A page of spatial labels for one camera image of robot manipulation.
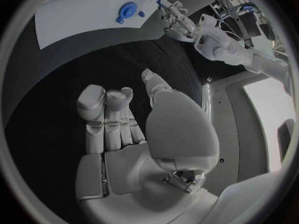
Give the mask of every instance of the humanoid robot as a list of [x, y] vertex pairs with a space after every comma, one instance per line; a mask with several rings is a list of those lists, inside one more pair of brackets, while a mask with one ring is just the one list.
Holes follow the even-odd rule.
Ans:
[[[203, 14], [195, 25], [180, 2], [157, 3], [170, 37], [194, 43], [209, 60], [274, 77], [292, 93], [288, 66], [242, 47], [214, 17]], [[192, 209], [200, 223], [216, 200], [203, 188], [219, 159], [216, 131], [197, 103], [158, 74], [146, 69], [142, 80], [152, 107], [146, 138], [129, 108], [131, 88], [106, 92], [89, 85], [80, 95], [87, 155], [77, 172], [77, 200], [94, 223], [182, 223]]]

